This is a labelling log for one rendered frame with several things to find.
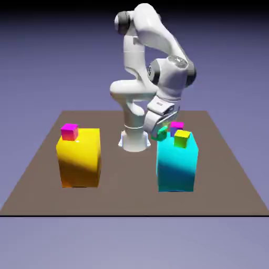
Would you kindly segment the small magenta cube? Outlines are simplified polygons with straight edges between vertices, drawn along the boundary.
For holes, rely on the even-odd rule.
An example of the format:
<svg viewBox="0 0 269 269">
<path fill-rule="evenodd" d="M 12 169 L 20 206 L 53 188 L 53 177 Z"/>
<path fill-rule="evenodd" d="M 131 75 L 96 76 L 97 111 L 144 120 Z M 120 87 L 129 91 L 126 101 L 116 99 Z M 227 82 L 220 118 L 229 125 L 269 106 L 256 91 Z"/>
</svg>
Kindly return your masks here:
<svg viewBox="0 0 269 269">
<path fill-rule="evenodd" d="M 66 141 L 75 141 L 78 137 L 78 125 L 66 123 L 61 127 L 61 137 Z"/>
<path fill-rule="evenodd" d="M 170 124 L 170 137 L 174 137 L 178 130 L 183 130 L 184 122 L 173 121 Z"/>
</svg>

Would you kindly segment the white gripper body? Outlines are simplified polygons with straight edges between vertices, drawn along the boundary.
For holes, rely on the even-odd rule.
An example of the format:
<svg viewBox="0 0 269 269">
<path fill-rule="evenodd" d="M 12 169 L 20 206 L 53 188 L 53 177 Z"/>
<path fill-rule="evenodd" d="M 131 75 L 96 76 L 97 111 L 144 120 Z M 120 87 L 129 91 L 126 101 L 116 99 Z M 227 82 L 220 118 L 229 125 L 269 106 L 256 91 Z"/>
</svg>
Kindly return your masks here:
<svg viewBox="0 0 269 269">
<path fill-rule="evenodd" d="M 165 115 L 158 115 L 152 111 L 148 111 L 144 119 L 143 129 L 151 136 L 156 136 L 159 130 L 176 119 L 178 112 L 172 112 Z"/>
</svg>

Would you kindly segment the large cyan box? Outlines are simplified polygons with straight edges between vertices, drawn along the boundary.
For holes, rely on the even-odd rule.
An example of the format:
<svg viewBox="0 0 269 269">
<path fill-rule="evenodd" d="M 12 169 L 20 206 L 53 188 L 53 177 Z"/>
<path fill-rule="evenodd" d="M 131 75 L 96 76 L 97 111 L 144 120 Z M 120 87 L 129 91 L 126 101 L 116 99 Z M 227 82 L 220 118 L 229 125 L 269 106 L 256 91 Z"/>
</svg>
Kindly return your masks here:
<svg viewBox="0 0 269 269">
<path fill-rule="evenodd" d="M 157 142 L 156 175 L 159 192 L 192 192 L 196 175 L 199 148 L 193 136 L 185 148 L 174 145 L 174 138 Z"/>
</svg>

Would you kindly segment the large yellow box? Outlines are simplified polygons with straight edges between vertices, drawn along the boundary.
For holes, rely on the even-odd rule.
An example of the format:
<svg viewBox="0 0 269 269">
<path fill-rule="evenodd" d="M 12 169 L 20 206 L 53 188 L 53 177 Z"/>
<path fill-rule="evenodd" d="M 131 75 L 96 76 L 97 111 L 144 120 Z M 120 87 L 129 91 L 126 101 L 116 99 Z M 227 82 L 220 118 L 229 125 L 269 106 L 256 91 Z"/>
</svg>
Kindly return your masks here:
<svg viewBox="0 0 269 269">
<path fill-rule="evenodd" d="M 101 173 L 99 128 L 78 127 L 75 141 L 63 140 L 56 145 L 61 185 L 63 188 L 96 188 Z"/>
</svg>

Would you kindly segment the small yellow-green cube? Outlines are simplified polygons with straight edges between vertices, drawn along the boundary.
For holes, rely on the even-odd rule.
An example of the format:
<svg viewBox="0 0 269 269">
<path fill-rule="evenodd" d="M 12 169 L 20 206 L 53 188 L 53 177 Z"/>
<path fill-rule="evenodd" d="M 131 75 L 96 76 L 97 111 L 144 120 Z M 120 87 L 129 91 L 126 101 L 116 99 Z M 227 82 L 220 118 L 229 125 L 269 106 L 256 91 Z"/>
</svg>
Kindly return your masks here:
<svg viewBox="0 0 269 269">
<path fill-rule="evenodd" d="M 179 148 L 186 148 L 187 141 L 191 132 L 185 130 L 177 130 L 174 134 L 174 146 Z"/>
</svg>

